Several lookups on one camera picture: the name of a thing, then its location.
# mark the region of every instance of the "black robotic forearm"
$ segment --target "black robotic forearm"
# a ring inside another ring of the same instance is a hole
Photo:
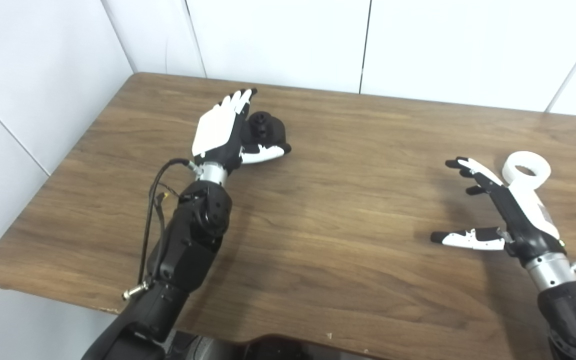
[[[229,225],[232,201],[214,182],[197,180],[180,194],[173,217],[148,259],[153,276],[159,246],[166,246],[159,276],[130,303],[84,354],[83,360],[161,360],[186,299],[204,282]]]

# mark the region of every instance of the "robotic arm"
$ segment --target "robotic arm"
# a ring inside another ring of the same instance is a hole
[[[172,159],[157,174],[148,198],[146,239],[164,171],[181,164],[195,172],[196,180],[179,194],[172,219],[148,258],[146,276],[142,278],[140,269],[137,287],[124,292],[128,305],[83,360],[164,359],[160,343],[173,330],[190,293],[204,282],[228,230],[233,205],[224,189],[228,175],[241,164],[264,162],[291,151],[278,118],[256,112],[246,121],[250,98],[256,93],[256,89],[236,91],[201,116],[192,143],[194,163]]]
[[[466,157],[446,161],[464,178],[473,196],[489,194],[506,223],[499,227],[433,232],[430,241],[476,250],[505,250],[519,259],[539,290],[537,306],[550,326],[549,344],[555,360],[576,360],[576,262],[570,264],[565,244],[534,189],[514,181],[506,186],[490,169]]]

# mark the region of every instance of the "white finger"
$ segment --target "white finger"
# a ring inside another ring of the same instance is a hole
[[[242,92],[240,90],[237,90],[232,94],[232,100],[230,100],[231,109],[235,110],[237,105],[240,103],[240,98],[242,98]]]
[[[221,101],[221,105],[222,107],[228,107],[231,104],[231,96],[230,95],[226,95],[226,97],[223,98],[223,100]]]
[[[259,145],[258,153],[247,153],[241,154],[242,164],[255,164],[267,162],[268,160],[276,159],[284,155],[283,148],[279,146],[270,146],[268,148]]]
[[[244,109],[244,105],[250,102],[250,97],[252,96],[252,89],[247,89],[244,94],[241,96],[240,100],[238,101],[237,105],[235,106],[235,112],[239,114]]]

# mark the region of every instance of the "wooden tabletop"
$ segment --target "wooden tabletop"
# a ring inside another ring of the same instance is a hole
[[[0,240],[0,287],[121,311],[155,173],[191,155],[204,112],[249,86],[133,75]],[[445,160],[499,173],[528,150],[551,164],[537,193],[576,260],[575,116],[257,88],[251,111],[284,121],[293,151],[230,176],[230,229],[179,330],[232,342],[281,335],[392,360],[550,358],[518,260],[429,236],[503,225]],[[178,191],[192,180],[183,168],[163,178]]]

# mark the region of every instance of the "black object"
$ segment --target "black object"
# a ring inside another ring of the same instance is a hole
[[[290,153],[292,148],[286,143],[286,126],[269,112],[258,111],[250,115],[241,130],[241,143],[244,153],[256,154],[259,145],[269,148],[279,146],[284,154]]]
[[[550,325],[553,349],[576,359],[576,281],[543,290],[537,305]]]
[[[301,342],[268,337],[250,344],[244,360],[311,360]]]
[[[195,181],[180,194],[166,226],[160,274],[151,287],[130,299],[128,306],[84,354],[83,360],[162,360],[164,342],[186,299],[198,289],[213,264],[229,225],[232,201],[226,190],[208,181]],[[148,259],[155,274],[158,248]]]

